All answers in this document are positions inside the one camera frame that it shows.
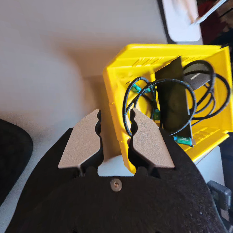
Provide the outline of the small black device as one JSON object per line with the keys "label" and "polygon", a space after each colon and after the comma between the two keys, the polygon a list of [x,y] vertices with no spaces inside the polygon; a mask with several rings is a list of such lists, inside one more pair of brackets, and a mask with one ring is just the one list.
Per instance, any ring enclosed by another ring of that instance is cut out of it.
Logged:
{"label": "small black device", "polygon": [[213,199],[218,203],[219,208],[228,211],[231,208],[232,191],[228,187],[213,180],[210,180],[207,185]]}

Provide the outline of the yellow plastic bin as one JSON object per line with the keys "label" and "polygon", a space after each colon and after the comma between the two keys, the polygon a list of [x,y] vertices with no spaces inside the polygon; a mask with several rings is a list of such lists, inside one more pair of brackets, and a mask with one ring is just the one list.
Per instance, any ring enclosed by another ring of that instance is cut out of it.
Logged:
{"label": "yellow plastic bin", "polygon": [[[119,141],[124,165],[133,174],[136,169],[128,160],[127,141],[122,108],[128,82],[139,76],[155,81],[155,72],[181,56],[182,66],[195,60],[209,62],[217,74],[223,76],[232,89],[232,72],[229,48],[215,45],[175,45],[175,44],[130,44],[125,46],[103,71],[103,79],[108,95],[109,108],[117,140]],[[233,131],[233,96],[227,107],[218,115],[206,119],[192,127],[197,145],[180,147],[193,162],[209,153],[228,138]]]}

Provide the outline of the black bin divider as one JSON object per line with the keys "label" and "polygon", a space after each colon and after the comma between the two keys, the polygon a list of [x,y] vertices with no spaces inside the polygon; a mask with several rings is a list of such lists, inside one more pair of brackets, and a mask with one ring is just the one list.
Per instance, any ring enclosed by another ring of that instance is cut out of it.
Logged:
{"label": "black bin divider", "polygon": [[[181,57],[155,72],[156,81],[161,79],[184,80]],[[157,85],[158,101],[163,129],[173,136],[192,138],[191,124],[181,129],[189,119],[189,109],[184,86],[173,82],[163,82]]]}

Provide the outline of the black mesh wrist rest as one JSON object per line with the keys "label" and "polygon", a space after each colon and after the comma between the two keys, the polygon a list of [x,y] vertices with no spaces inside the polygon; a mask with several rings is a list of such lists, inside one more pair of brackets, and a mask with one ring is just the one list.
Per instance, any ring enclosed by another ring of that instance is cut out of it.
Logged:
{"label": "black mesh wrist rest", "polygon": [[0,205],[27,166],[33,140],[22,128],[0,119]]}

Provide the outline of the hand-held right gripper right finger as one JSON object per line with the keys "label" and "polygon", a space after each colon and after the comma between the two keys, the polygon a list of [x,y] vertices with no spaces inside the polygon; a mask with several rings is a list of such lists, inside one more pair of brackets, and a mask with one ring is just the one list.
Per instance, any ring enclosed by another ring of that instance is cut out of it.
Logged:
{"label": "hand-held right gripper right finger", "polygon": [[128,159],[136,168],[144,167],[149,175],[155,169],[174,169],[175,165],[157,124],[137,108],[130,110],[131,142]]}

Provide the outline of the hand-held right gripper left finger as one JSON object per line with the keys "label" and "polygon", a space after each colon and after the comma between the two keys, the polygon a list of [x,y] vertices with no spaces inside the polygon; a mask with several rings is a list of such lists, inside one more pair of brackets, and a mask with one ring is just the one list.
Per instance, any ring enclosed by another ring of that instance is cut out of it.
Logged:
{"label": "hand-held right gripper left finger", "polygon": [[103,163],[103,142],[101,138],[101,110],[96,109],[72,129],[58,169],[76,168],[84,176],[89,167]]}

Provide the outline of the white stand base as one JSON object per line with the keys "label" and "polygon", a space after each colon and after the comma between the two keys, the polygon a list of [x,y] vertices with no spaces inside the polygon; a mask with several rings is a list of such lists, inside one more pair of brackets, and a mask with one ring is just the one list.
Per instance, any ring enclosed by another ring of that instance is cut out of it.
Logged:
{"label": "white stand base", "polygon": [[174,42],[200,40],[200,24],[226,2],[227,0],[211,0],[210,9],[200,14],[197,0],[161,0],[170,39]]}

